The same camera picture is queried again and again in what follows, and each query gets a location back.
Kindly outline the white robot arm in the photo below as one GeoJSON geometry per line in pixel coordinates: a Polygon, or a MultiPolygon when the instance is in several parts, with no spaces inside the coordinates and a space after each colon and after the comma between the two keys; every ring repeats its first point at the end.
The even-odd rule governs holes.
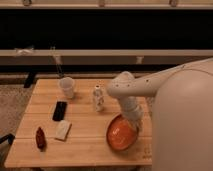
{"type": "Polygon", "coordinates": [[[131,121],[142,116],[138,96],[155,99],[152,171],[213,171],[213,58],[141,78],[122,72],[107,93],[131,121]]]}

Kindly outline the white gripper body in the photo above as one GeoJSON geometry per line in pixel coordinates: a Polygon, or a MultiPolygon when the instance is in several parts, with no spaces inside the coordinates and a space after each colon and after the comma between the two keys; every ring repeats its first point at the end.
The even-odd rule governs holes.
{"type": "Polygon", "coordinates": [[[142,115],[143,115],[142,107],[140,105],[127,106],[123,110],[123,115],[124,115],[125,118],[127,118],[130,121],[140,120],[142,118],[142,115]]]}

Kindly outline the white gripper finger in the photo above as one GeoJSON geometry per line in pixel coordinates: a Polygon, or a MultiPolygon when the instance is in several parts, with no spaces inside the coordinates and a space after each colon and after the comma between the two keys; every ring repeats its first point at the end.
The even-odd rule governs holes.
{"type": "Polygon", "coordinates": [[[138,131],[142,131],[143,130],[143,120],[139,119],[136,121],[136,127],[138,131]]]}

